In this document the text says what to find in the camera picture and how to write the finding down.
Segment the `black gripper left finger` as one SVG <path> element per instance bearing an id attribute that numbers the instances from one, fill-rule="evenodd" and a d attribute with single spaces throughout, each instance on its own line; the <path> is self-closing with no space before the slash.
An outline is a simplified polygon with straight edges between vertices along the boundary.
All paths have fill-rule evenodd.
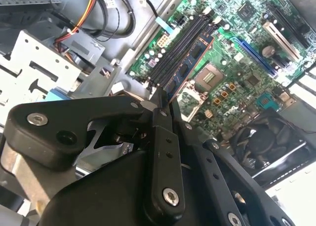
<path id="1" fill-rule="evenodd" d="M 28 163 L 45 171 L 48 183 L 53 174 L 63 174 L 73 167 L 87 142 L 88 124 L 108 121 L 105 143 L 133 143 L 145 138 L 135 122 L 141 118 L 170 117 L 168 94 L 158 89 L 150 111 L 131 97 L 103 97 L 18 105 L 8 115 L 4 135 L 8 146 Z"/>

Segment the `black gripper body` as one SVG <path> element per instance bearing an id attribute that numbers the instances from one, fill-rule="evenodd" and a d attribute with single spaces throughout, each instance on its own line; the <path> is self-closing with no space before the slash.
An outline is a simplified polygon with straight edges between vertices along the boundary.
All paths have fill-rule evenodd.
<path id="1" fill-rule="evenodd" d="M 137 151 L 58 192 L 41 226 L 179 226 L 186 210 L 179 137 L 170 117 L 135 122 Z"/>

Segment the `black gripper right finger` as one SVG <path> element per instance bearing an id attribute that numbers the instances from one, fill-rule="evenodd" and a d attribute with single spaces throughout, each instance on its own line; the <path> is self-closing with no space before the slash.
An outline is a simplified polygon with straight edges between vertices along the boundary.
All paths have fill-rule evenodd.
<path id="1" fill-rule="evenodd" d="M 170 104 L 179 137 L 186 210 L 181 226 L 293 226 L 295 223 L 214 140 L 202 142 Z"/>

